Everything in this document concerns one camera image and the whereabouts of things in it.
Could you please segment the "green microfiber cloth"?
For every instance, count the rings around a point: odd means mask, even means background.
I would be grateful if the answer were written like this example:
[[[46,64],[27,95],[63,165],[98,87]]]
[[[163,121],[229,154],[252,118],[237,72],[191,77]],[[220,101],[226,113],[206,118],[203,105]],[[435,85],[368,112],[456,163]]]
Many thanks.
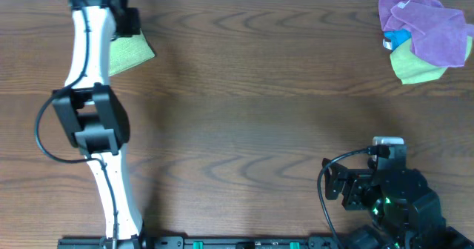
[[[109,75],[122,73],[155,56],[142,31],[138,35],[118,38],[110,45]]]

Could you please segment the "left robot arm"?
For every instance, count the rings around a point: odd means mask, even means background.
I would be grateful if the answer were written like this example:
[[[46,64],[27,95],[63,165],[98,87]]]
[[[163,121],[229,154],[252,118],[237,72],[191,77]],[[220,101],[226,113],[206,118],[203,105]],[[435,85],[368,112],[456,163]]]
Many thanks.
[[[106,220],[98,248],[148,248],[126,166],[130,123],[110,86],[110,49],[117,38],[140,33],[129,0],[70,0],[74,23],[69,75],[50,101],[79,162],[93,173]]]

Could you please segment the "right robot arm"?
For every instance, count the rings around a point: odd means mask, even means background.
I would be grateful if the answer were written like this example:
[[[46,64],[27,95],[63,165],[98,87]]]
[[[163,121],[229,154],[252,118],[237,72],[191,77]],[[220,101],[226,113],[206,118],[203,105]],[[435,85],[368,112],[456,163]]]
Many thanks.
[[[406,145],[371,145],[323,159],[320,202],[342,196],[345,210],[365,210],[372,220],[343,239],[329,223],[336,248],[473,249],[473,241],[447,226],[438,194],[406,160]]]

